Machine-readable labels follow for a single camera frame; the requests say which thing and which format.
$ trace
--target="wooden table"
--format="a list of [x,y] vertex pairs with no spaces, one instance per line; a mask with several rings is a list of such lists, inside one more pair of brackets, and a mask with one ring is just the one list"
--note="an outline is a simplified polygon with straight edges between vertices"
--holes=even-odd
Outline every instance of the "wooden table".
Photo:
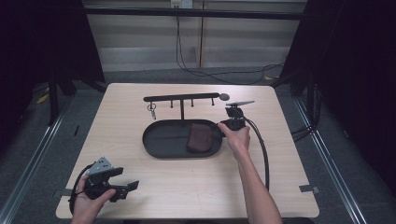
[[[145,96],[218,92],[228,93],[228,102],[214,99],[185,101],[185,119],[227,119],[225,104],[254,100],[242,105],[245,116],[259,127],[270,165],[270,192],[282,217],[316,217],[318,206],[308,185],[304,168],[292,141],[282,109],[271,87],[230,85],[111,84],[98,109],[76,166],[67,183],[73,184],[80,171],[105,156],[124,172],[110,178],[113,185],[139,180],[137,190],[126,200],[106,203],[98,217],[114,219],[153,218],[241,218],[247,217],[236,160],[224,138],[217,154],[205,159],[160,160],[151,157],[142,134],[155,120],[143,101]],[[180,119],[179,102],[155,103],[157,120]],[[264,180],[262,149],[250,132],[250,155]],[[59,218],[71,218],[69,197],[62,197],[56,211]]]

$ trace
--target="black oval tray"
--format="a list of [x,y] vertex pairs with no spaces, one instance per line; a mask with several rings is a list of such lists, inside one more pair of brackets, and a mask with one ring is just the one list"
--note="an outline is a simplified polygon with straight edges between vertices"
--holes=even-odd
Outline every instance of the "black oval tray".
[[[206,152],[194,153],[187,149],[191,125],[211,127],[212,146]],[[150,124],[143,133],[143,145],[148,154],[159,159],[205,158],[217,153],[222,136],[217,124],[207,119],[163,119]]]

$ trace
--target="human arm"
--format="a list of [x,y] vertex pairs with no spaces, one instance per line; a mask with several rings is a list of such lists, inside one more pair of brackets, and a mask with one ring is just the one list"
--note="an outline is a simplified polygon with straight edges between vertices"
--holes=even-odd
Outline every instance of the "human arm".
[[[85,181],[87,180],[87,178],[88,177],[84,175],[78,181],[79,192],[84,189]],[[109,189],[95,200],[91,200],[90,198],[88,198],[88,196],[84,192],[77,195],[73,211],[72,224],[93,223],[105,202],[107,202],[115,193],[116,191],[114,189]]]
[[250,142],[249,127],[234,132],[223,123],[219,123],[218,126],[226,135],[228,145],[233,150],[233,156],[238,162],[249,223],[282,223],[279,210],[267,188],[262,183],[248,153]]

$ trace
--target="gray floor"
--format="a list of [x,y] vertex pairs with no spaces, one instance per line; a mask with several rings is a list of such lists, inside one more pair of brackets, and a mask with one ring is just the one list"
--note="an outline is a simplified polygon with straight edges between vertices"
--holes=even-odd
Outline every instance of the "gray floor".
[[[211,68],[206,72],[245,71],[246,68]],[[274,81],[281,67],[270,70],[255,85],[266,85]],[[231,74],[218,75],[216,78],[226,79],[234,84],[249,83],[258,80],[262,74]],[[147,83],[197,83],[224,84],[212,77],[196,77],[180,69],[151,70],[136,72],[107,73],[106,80],[111,82],[147,82]],[[63,189],[73,169],[74,163],[82,148],[91,127],[95,113],[101,103],[103,94],[91,90],[81,83],[76,83],[78,92],[74,97],[60,98],[61,104],[70,101],[64,112],[63,122],[49,145],[48,151],[39,164],[38,172],[22,198],[21,205],[12,223],[68,223],[55,216],[59,199],[52,197],[53,191]],[[50,108],[46,101],[37,105],[35,100],[41,91],[35,93],[35,99],[29,105],[19,130],[9,145],[8,151],[0,159],[0,203],[2,206],[18,183],[26,164],[35,153],[41,137],[47,130]],[[282,106],[285,118],[291,131],[304,126],[297,111],[295,100],[290,96],[289,86],[276,88],[276,94]],[[318,129],[328,149],[332,153],[341,174],[352,194],[355,196],[367,223],[396,223],[396,202],[388,188],[378,175],[362,159],[355,144],[346,139],[342,127],[336,117],[323,107]],[[319,188],[316,199],[320,209],[315,223],[353,223],[345,208],[336,186],[332,182],[314,142],[308,135],[296,143],[306,174],[311,185]],[[121,221],[98,220],[96,223],[121,223]]]

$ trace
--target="hand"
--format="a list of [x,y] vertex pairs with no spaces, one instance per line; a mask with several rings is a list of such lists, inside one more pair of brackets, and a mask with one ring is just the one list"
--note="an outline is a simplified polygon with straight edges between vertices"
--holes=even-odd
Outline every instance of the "hand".
[[[84,190],[85,181],[88,176],[84,175],[78,181],[78,192]],[[109,189],[104,194],[102,194],[99,198],[95,200],[91,200],[88,196],[82,192],[77,195],[72,223],[74,224],[91,224],[95,221],[96,216],[99,214],[105,202],[107,202],[114,194],[116,193],[115,189]]]
[[233,156],[238,159],[242,154],[248,153],[250,143],[250,127],[244,127],[239,131],[231,131],[225,124],[219,123],[218,127],[227,137],[227,142],[233,150]]

